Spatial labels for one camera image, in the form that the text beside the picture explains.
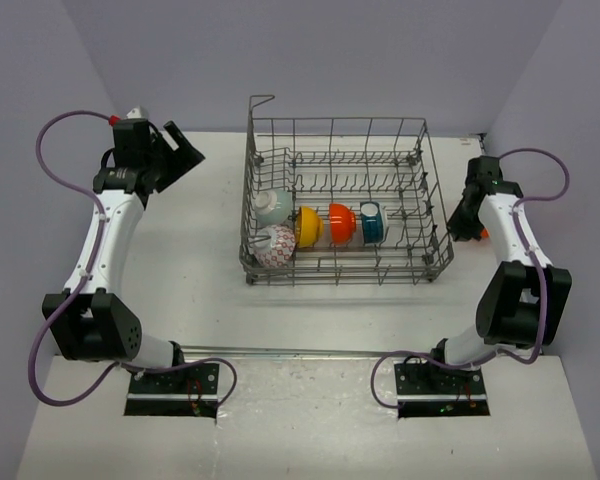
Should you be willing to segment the pale green ceramic bowl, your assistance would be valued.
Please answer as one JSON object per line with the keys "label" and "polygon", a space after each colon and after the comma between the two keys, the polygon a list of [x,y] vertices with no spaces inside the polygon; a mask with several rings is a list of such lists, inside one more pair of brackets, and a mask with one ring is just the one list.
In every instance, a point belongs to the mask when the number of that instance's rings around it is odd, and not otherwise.
{"label": "pale green ceramic bowl", "polygon": [[282,224],[292,214],[292,195],[283,189],[264,190],[255,196],[253,206],[261,226]]}

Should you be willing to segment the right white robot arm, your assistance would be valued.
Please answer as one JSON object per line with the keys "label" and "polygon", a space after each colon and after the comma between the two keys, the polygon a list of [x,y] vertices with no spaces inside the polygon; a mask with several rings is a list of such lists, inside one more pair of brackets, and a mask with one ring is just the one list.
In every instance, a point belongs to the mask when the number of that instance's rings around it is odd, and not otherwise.
{"label": "right white robot arm", "polygon": [[572,286],[570,272],[553,265],[526,218],[533,197],[504,178],[500,158],[482,155],[467,166],[462,197],[447,222],[455,241],[488,234],[497,261],[478,302],[474,326],[439,342],[426,368],[428,385],[447,393],[475,369],[497,356],[534,363],[550,345]]}

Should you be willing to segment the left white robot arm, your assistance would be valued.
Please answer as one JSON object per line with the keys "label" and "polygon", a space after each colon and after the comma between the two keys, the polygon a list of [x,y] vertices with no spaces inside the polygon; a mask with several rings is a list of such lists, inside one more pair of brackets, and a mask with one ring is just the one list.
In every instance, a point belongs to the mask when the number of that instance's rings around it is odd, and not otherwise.
{"label": "left white robot arm", "polygon": [[87,196],[94,203],[79,259],[63,290],[42,303],[61,354],[73,361],[117,361],[153,369],[152,380],[175,393],[188,379],[180,346],[144,333],[123,302],[124,266],[149,197],[205,159],[172,121],[157,129],[146,118],[112,118],[114,145],[105,151]]}

